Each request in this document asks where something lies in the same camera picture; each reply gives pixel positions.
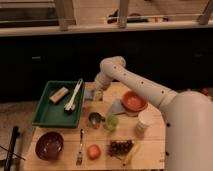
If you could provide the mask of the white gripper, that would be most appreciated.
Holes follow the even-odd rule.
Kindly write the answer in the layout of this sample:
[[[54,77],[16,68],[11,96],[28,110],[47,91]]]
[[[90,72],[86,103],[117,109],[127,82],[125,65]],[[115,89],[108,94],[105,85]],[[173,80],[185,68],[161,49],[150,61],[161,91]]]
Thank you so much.
[[[110,80],[103,74],[98,74],[95,77],[94,81],[95,91],[93,100],[102,101],[103,100],[103,91],[107,90],[110,86]]]

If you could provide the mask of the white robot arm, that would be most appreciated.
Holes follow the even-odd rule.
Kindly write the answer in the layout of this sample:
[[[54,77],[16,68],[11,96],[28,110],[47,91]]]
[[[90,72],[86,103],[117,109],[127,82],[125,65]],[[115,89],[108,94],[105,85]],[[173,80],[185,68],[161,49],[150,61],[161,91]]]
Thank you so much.
[[[166,124],[165,171],[213,171],[213,102],[202,93],[178,93],[125,69],[121,56],[101,61],[95,88],[118,80],[158,108]]]

